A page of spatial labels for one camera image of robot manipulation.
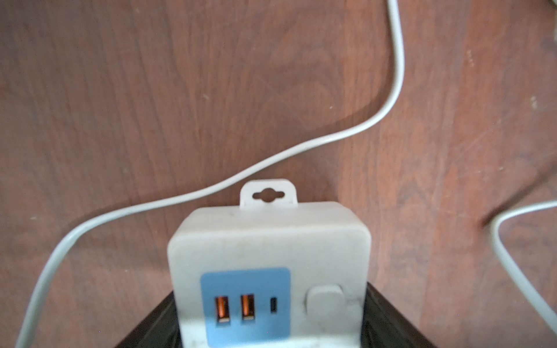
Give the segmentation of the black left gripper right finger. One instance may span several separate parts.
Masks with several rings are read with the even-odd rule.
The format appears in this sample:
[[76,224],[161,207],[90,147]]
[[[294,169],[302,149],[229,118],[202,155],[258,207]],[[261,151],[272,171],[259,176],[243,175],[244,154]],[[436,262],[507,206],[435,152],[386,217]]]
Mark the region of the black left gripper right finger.
[[362,347],[435,347],[372,284],[368,283],[361,328]]

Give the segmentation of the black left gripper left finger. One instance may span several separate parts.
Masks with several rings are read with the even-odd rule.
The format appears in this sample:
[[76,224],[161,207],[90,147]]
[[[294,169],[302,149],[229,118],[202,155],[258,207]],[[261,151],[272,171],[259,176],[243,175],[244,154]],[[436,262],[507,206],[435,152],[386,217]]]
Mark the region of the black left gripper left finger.
[[116,347],[182,347],[174,293],[171,292]]

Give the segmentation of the white multicolour power strip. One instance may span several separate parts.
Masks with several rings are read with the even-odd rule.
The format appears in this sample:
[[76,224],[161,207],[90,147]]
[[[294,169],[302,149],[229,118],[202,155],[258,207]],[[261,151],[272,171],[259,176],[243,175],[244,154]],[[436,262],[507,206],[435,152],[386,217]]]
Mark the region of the white multicolour power strip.
[[285,179],[195,210],[168,244],[185,347],[359,347],[371,234]]

